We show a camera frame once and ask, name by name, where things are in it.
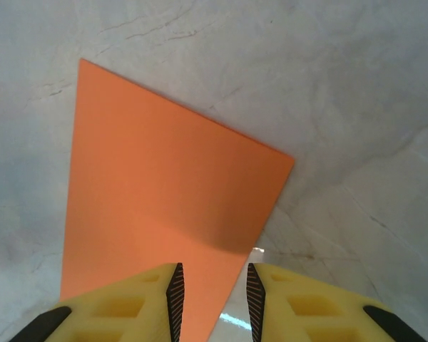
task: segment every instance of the black textured strip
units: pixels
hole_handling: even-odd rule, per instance
[[[184,305],[184,270],[178,263],[166,289],[166,302],[168,305],[168,320],[170,321],[171,342],[179,342],[180,327],[183,320]]]
[[[37,316],[9,342],[44,342],[71,314],[71,309],[61,306]]]
[[[266,293],[254,264],[248,265],[246,292],[248,295],[252,340],[253,342],[261,342]]]
[[[423,337],[394,313],[373,305],[363,306],[363,310],[396,342],[426,342]]]

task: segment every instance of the white marble floor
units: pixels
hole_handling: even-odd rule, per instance
[[[0,0],[0,342],[57,300],[80,57],[294,155],[251,258],[428,339],[428,0]]]

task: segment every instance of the orange board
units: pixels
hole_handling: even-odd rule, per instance
[[[183,262],[208,340],[293,159],[81,60],[61,299]]]

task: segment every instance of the orange sheet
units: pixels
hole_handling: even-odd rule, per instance
[[[181,261],[206,341],[293,159],[81,61],[61,299]]]

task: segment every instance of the orange paper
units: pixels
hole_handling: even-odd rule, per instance
[[[206,341],[293,159],[81,61],[61,299],[166,262]]]

